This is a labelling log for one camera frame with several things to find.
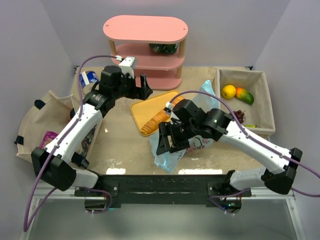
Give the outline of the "light blue plastic bag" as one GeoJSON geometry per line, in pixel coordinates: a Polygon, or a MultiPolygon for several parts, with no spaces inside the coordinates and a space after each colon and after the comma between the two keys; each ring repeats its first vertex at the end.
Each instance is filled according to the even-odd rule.
{"type": "MultiPolygon", "coordinates": [[[[198,93],[192,101],[205,112],[218,107],[218,101],[215,98],[211,98],[204,94],[198,93]]],[[[174,153],[165,152],[161,155],[157,155],[156,151],[159,144],[159,132],[156,131],[148,138],[148,140],[151,146],[151,152],[154,156],[155,165],[169,173],[174,171],[178,162],[186,153],[208,148],[214,143],[212,139],[203,138],[200,135],[197,135],[188,140],[190,144],[189,148],[174,153]]]]}

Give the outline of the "beige canvas tote bag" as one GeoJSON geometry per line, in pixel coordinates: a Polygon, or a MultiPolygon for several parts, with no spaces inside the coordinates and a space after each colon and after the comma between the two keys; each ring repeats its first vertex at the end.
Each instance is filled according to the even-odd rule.
{"type": "Polygon", "coordinates": [[[59,134],[80,107],[80,101],[72,94],[58,97],[53,91],[46,93],[24,116],[15,140],[17,157],[31,163],[31,153],[39,147],[47,131],[59,134]]]}

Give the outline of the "purple snack packet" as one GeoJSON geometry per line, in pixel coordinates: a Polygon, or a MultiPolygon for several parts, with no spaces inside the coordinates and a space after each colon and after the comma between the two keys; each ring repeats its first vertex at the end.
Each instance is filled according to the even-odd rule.
{"type": "Polygon", "coordinates": [[[53,131],[47,131],[39,145],[40,149],[44,149],[46,147],[46,145],[48,145],[52,140],[54,140],[56,137],[58,136],[58,134],[56,132],[53,131]]]}

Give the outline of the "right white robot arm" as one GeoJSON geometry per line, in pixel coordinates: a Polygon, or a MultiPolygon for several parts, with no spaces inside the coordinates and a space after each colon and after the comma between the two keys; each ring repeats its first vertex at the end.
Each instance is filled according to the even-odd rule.
{"type": "Polygon", "coordinates": [[[190,147],[190,139],[204,139],[229,144],[262,164],[262,168],[235,171],[227,174],[223,188],[238,191],[255,187],[286,195],[296,177],[303,152],[298,148],[286,149],[241,127],[236,120],[221,109],[204,112],[188,99],[178,102],[172,110],[171,122],[161,122],[157,155],[175,153],[190,147]]]}

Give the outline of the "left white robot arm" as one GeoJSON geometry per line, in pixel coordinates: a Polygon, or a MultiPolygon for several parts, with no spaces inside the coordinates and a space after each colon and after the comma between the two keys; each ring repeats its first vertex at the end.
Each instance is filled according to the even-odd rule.
{"type": "Polygon", "coordinates": [[[106,66],[101,72],[98,88],[85,95],[83,104],[67,126],[45,148],[36,147],[32,151],[36,180],[43,180],[61,191],[70,187],[92,189],[97,184],[98,175],[70,166],[82,140],[115,106],[116,100],[146,100],[152,93],[145,74],[140,75],[140,86],[137,86],[132,70],[125,72],[124,67],[106,66]]]}

